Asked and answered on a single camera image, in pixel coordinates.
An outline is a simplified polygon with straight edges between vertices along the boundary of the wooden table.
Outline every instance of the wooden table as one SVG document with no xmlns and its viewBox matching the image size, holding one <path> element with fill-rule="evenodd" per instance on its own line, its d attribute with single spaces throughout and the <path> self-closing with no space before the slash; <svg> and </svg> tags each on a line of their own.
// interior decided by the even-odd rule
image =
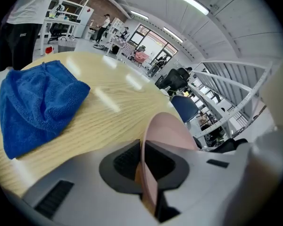
<svg viewBox="0 0 283 226">
<path fill-rule="evenodd" d="M 40 58 L 24 69 L 52 60 L 60 60 L 91 90 L 59 137 L 20 158 L 7 158 L 0 130 L 0 184 L 19 196 L 75 155 L 142 139 L 150 118 L 158 112 L 169 112 L 180 118 L 168 97 L 153 82 L 107 56 L 86 52 L 57 53 Z"/>
</svg>

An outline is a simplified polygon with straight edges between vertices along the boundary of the person standing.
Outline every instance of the person standing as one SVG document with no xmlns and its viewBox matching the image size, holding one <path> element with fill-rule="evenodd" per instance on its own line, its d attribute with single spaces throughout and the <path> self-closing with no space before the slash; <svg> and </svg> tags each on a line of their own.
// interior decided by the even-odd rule
<svg viewBox="0 0 283 226">
<path fill-rule="evenodd" d="M 33 61 L 33 49 L 51 0 L 17 0 L 0 32 L 0 71 L 21 70 Z"/>
<path fill-rule="evenodd" d="M 128 34 L 128 29 L 129 29 L 128 27 L 125 27 L 125 31 L 122 32 L 122 35 L 120 37 L 121 39 L 125 40 L 126 35 Z"/>
<path fill-rule="evenodd" d="M 95 41 L 96 41 L 97 43 L 100 43 L 100 39 L 102 38 L 103 33 L 105 32 L 107 26 L 108 26 L 109 23 L 110 23 L 110 15 L 109 15 L 109 14 L 106 14 L 106 15 L 105 15 L 105 18 L 106 18 L 106 20 L 105 20 L 104 23 L 100 26 L 100 29 L 99 29 L 99 31 L 98 31 L 98 35 L 97 35 L 97 37 L 96 37 L 96 39 L 95 39 Z"/>
<path fill-rule="evenodd" d="M 165 60 L 164 59 L 161 59 L 159 60 L 154 66 L 153 68 L 148 71 L 148 75 L 152 78 L 156 72 L 161 68 L 161 66 L 163 66 L 165 64 Z"/>
</svg>

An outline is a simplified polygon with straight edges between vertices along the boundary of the chair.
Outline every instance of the chair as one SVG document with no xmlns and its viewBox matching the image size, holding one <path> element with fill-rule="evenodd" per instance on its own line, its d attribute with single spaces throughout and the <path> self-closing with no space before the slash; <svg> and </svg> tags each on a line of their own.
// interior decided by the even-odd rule
<svg viewBox="0 0 283 226">
<path fill-rule="evenodd" d="M 142 64 L 149 56 L 146 55 L 144 52 L 136 52 L 134 56 L 134 60 L 138 63 L 138 67 Z"/>
<path fill-rule="evenodd" d="M 139 46 L 137 52 L 144 52 L 146 50 L 145 46 Z"/>
<path fill-rule="evenodd" d="M 159 89 L 165 89 L 170 86 L 168 94 L 169 96 L 172 96 L 173 91 L 187 86 L 188 82 L 182 78 L 182 76 L 176 69 L 171 69 L 169 74 L 163 80 L 156 82 L 155 84 Z"/>
<path fill-rule="evenodd" d="M 179 68 L 177 71 L 184 80 L 187 81 L 189 79 L 190 74 L 184 68 Z"/>
<path fill-rule="evenodd" d="M 58 24 L 58 23 L 53 23 L 52 26 L 50 27 L 50 33 L 51 33 L 51 38 L 48 40 L 48 44 L 51 41 L 58 41 L 59 37 L 63 36 L 62 32 L 65 30 L 65 24 Z"/>
<path fill-rule="evenodd" d="M 192 120 L 198 114 L 198 107 L 189 97 L 174 96 L 171 103 L 184 123 Z"/>
</svg>

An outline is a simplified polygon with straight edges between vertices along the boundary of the black office chair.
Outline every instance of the black office chair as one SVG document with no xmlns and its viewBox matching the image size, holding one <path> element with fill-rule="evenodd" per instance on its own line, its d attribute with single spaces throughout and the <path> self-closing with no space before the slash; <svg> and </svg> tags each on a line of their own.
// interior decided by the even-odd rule
<svg viewBox="0 0 283 226">
<path fill-rule="evenodd" d="M 188 85 L 188 82 L 182 78 L 176 69 L 171 69 L 169 74 L 159 83 L 155 83 L 159 89 L 165 89 L 170 86 L 168 91 L 169 96 L 172 96 L 174 91 Z"/>
<path fill-rule="evenodd" d="M 179 68 L 177 71 L 184 80 L 187 81 L 189 79 L 190 75 L 184 68 Z"/>
<path fill-rule="evenodd" d="M 51 38 L 48 40 L 48 44 L 50 41 L 58 41 L 59 37 L 63 36 L 62 33 L 66 31 L 65 24 L 57 24 L 53 23 L 52 26 L 49 29 L 49 32 L 51 33 Z"/>
</svg>

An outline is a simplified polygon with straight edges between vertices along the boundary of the microfiber towel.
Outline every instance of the microfiber towel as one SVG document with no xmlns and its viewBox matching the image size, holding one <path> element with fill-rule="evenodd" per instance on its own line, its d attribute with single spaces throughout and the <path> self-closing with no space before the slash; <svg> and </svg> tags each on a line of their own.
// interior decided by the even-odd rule
<svg viewBox="0 0 283 226">
<path fill-rule="evenodd" d="M 0 88 L 0 125 L 8 158 L 57 137 L 89 90 L 58 60 L 8 72 Z"/>
</svg>

